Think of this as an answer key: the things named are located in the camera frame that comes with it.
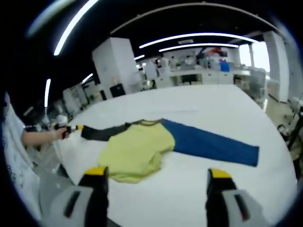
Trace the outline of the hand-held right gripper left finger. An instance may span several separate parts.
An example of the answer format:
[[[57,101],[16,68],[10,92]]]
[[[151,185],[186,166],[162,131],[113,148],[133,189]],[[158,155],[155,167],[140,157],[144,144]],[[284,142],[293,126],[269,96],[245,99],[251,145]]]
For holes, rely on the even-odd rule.
[[[107,166],[87,170],[78,185],[67,187],[51,202],[50,226],[106,227],[108,188]]]

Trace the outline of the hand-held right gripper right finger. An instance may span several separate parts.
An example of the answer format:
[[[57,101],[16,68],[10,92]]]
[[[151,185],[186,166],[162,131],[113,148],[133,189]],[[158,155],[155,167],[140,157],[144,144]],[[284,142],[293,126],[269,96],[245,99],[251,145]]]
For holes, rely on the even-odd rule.
[[[231,175],[223,170],[208,169],[208,227],[262,227],[261,205],[246,191],[238,189]]]

